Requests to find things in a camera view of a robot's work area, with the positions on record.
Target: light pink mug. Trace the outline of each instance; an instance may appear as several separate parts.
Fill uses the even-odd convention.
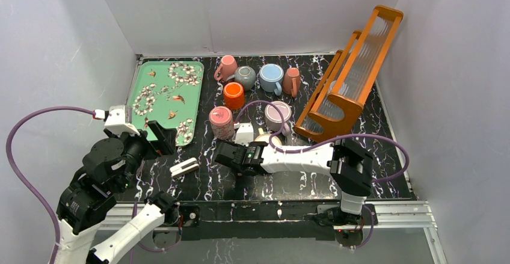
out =
[[[300,70],[298,70],[296,67],[289,68],[283,76],[283,92],[290,94],[292,97],[297,97],[300,86]]]
[[[221,58],[220,66],[214,73],[214,79],[226,82],[227,79],[236,72],[236,69],[238,69],[236,59],[231,55],[226,55]]]

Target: blue mug handle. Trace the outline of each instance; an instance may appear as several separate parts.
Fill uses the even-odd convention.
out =
[[[279,96],[281,95],[281,85],[280,85],[280,82],[275,82],[276,84],[276,88],[274,89],[274,93]]]

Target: orange cup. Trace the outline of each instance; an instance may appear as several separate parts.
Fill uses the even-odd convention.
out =
[[[229,109],[240,109],[244,106],[244,89],[238,82],[230,82],[223,88],[225,106]]]

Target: clear ribbed panel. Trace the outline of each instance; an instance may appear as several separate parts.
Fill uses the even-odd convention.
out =
[[[381,52],[381,48],[383,47],[384,41],[388,36],[392,23],[393,22],[384,20],[380,17],[375,19],[370,33],[367,35],[365,41],[363,42],[361,49],[356,56],[356,59],[354,60],[351,69],[349,70],[349,73],[347,74],[347,77],[342,84],[342,87],[340,88],[339,94],[349,99],[358,100],[366,84],[366,81],[370,76],[370,72],[372,71],[372,67],[375,64],[375,60]],[[329,92],[331,92],[331,89],[336,83],[336,79],[342,73],[343,66],[347,62],[349,56],[350,53],[346,57],[346,60],[342,63],[340,72],[335,76],[335,80],[330,85]],[[345,116],[343,110],[330,102],[327,97],[322,100],[322,103],[317,112],[336,120],[341,120]],[[303,121],[303,127],[316,133],[322,133],[323,131],[321,125],[310,119],[308,116],[305,117]]]

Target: marble pattern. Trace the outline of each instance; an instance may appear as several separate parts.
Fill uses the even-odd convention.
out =
[[[118,196],[120,201],[143,200],[148,195],[164,190],[181,201],[210,200],[322,200],[338,198],[339,189],[331,177],[316,173],[276,173],[256,177],[238,177],[231,169],[213,161],[218,142],[214,138],[209,120],[209,111],[223,105],[223,85],[214,80],[214,71],[220,64],[221,57],[204,58],[154,58],[144,61],[199,61],[204,65],[204,78],[200,95],[197,126],[194,138],[188,146],[179,147],[175,155],[166,156],[156,161],[148,161],[139,169],[136,187],[128,189]],[[252,100],[282,100],[292,108],[291,122],[295,123],[303,111],[315,86],[326,71],[332,55],[270,56],[270,57],[236,57],[239,66],[250,66],[258,72],[264,64],[274,63],[283,70],[297,67],[301,72],[303,83],[296,99],[284,94],[280,97],[264,92],[259,80],[253,90],[246,91],[246,102]],[[264,106],[254,105],[241,117],[241,122],[250,121],[254,129],[264,128]],[[391,137],[390,129],[384,115],[381,101],[375,86],[365,104],[362,115],[353,127],[354,133],[378,134]],[[396,149],[385,142],[372,139],[358,139],[363,147],[374,153],[374,173],[376,178],[393,174],[401,169]],[[312,141],[292,134],[293,146],[307,146]],[[170,167],[174,164],[195,157],[200,169],[196,173],[186,174],[176,179],[170,176]],[[404,177],[390,183],[373,186],[370,198],[411,198]]]

